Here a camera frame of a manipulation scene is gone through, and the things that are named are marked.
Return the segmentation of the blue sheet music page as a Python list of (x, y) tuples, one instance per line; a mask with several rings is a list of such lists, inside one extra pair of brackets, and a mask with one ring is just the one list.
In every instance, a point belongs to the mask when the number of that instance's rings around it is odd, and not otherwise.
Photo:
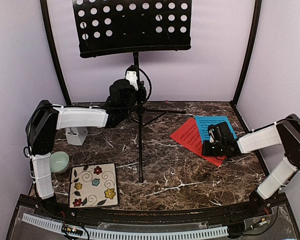
[(198, 129), (197, 139), (200, 140), (202, 143), (204, 141), (212, 141), (209, 135), (208, 126), (216, 125), (222, 122), (226, 122), (234, 138), (237, 137), (229, 119), (226, 116), (195, 116), (195, 122)]

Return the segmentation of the black perforated music stand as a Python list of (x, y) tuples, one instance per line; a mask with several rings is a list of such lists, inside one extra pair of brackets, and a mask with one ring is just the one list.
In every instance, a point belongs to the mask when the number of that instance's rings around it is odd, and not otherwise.
[[(140, 52), (191, 48), (190, 0), (75, 0), (72, 6), (81, 58), (132, 53), (139, 82)], [(128, 117), (136, 113), (140, 129), (145, 103)]]

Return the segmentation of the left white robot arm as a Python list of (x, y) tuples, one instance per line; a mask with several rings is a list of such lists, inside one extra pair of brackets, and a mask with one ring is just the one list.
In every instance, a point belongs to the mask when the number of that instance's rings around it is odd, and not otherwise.
[(50, 159), (56, 132), (66, 128), (114, 128), (141, 107), (151, 93), (151, 90), (146, 90), (143, 81), (134, 86), (128, 79), (119, 79), (109, 87), (109, 97), (104, 106), (53, 105), (48, 100), (38, 104), (25, 128), (26, 149), (36, 192), (43, 200), (40, 208), (48, 217), (57, 218), (61, 213), (60, 206), (49, 199), (54, 196)]

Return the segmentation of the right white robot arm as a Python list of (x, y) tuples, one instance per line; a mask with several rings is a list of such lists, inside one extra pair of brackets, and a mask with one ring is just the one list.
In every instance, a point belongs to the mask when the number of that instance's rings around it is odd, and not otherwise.
[(207, 131), (209, 139), (202, 142), (204, 156), (230, 159), (252, 152), (281, 151), (282, 159), (249, 195), (245, 213), (250, 217), (256, 217), (263, 211), (266, 201), (300, 172), (300, 118), (296, 114), (240, 137), (233, 136), (226, 122), (209, 125)]

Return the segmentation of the red sheet music page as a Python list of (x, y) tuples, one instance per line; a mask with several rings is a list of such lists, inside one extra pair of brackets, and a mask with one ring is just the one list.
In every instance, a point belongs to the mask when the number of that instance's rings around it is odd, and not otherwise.
[(221, 160), (218, 160), (216, 157), (202, 155), (202, 140), (194, 118), (189, 118), (170, 135), (170, 138), (217, 167), (220, 167), (225, 159), (222, 157)]

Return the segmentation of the white metronome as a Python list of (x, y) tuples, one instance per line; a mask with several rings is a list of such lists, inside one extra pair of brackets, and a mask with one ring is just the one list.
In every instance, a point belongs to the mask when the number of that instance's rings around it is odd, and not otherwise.
[(82, 146), (87, 135), (86, 127), (67, 127), (65, 129), (67, 143), (73, 146)]

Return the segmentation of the pale green ceramic bowl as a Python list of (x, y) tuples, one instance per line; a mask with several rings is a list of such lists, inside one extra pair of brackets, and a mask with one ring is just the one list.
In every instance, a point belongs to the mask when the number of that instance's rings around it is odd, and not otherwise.
[(63, 174), (69, 167), (69, 156), (64, 151), (54, 152), (50, 157), (50, 170), (54, 174)]

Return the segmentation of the square floral ceramic plate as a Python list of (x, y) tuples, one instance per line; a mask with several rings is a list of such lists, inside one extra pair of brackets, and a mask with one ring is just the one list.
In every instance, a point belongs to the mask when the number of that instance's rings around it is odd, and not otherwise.
[(74, 166), (70, 172), (68, 206), (72, 209), (119, 205), (116, 164)]

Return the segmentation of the small green circuit board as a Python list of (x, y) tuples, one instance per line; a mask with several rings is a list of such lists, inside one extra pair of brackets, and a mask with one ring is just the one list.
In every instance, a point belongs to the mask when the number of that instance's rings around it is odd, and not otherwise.
[(83, 231), (75, 226), (62, 225), (61, 232), (66, 237), (79, 238), (83, 235)]

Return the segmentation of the left black frame post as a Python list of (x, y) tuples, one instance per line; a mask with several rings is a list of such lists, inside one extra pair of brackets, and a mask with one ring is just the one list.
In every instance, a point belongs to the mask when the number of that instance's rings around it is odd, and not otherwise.
[(41, 15), (43, 19), (43, 25), (45, 29), (46, 39), (50, 51), (50, 56), (52, 59), (52, 63), (54, 66), (54, 70), (56, 73), (57, 81), (66, 105), (72, 105), (71, 97), (66, 86), (66, 81), (62, 72), (62, 67), (60, 64), (59, 56), (57, 53), (57, 48), (54, 40), (52, 24), (50, 20), (49, 8), (48, 8), (48, 1), (47, 0), (40, 0), (40, 8), (41, 8)]

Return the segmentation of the black frame post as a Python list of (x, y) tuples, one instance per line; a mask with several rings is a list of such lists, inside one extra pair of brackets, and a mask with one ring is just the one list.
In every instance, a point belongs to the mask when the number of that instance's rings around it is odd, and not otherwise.
[(57, 48), (54, 40), (52, 24), (50, 20), (49, 8), (48, 8), (48, 1), (47, 0), (40, 0), (40, 8), (41, 8), (41, 15), (43, 19), (43, 25), (45, 29), (46, 39), (50, 51), (50, 56), (52, 59), (52, 63), (54, 66), (54, 70), (56, 73), (57, 81), (66, 105), (72, 105), (71, 97), (66, 86), (66, 81), (62, 72), (62, 67), (60, 64), (59, 56), (57, 53)]
[(242, 63), (242, 68), (240, 71), (238, 83), (234, 92), (234, 96), (232, 101), (230, 102), (231, 105), (236, 108), (240, 96), (245, 84), (245, 80), (248, 74), (248, 69), (250, 66), (254, 46), (255, 46), (255, 41), (256, 41), (256, 36), (257, 36), (257, 31), (258, 31), (258, 26), (259, 26), (259, 20), (260, 20), (260, 15), (261, 15), (261, 8), (262, 8), (262, 0), (255, 0), (254, 1), (254, 8), (253, 8), (253, 15), (252, 15), (252, 21), (251, 21), (251, 27), (250, 27), (250, 32), (249, 32), (249, 37), (248, 37), (248, 42), (247, 42), (247, 47)]

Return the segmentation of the right black frame post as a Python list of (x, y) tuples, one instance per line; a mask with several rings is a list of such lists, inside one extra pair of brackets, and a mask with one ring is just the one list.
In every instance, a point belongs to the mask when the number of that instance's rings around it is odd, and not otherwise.
[(259, 26), (259, 20), (260, 20), (260, 15), (261, 15), (261, 8), (262, 8), (262, 0), (255, 0), (254, 1), (254, 8), (253, 8), (253, 15), (252, 15), (252, 21), (251, 21), (251, 27), (250, 27), (250, 32), (249, 32), (249, 37), (248, 37), (248, 42), (247, 42), (247, 47), (242, 63), (242, 68), (240, 71), (238, 83), (234, 92), (234, 96), (232, 101), (230, 102), (231, 105), (236, 108), (240, 96), (245, 84), (245, 80), (248, 74), (248, 69), (250, 66), (254, 46), (255, 46), (255, 41), (256, 41), (256, 36), (257, 36), (257, 31), (258, 31), (258, 26)]

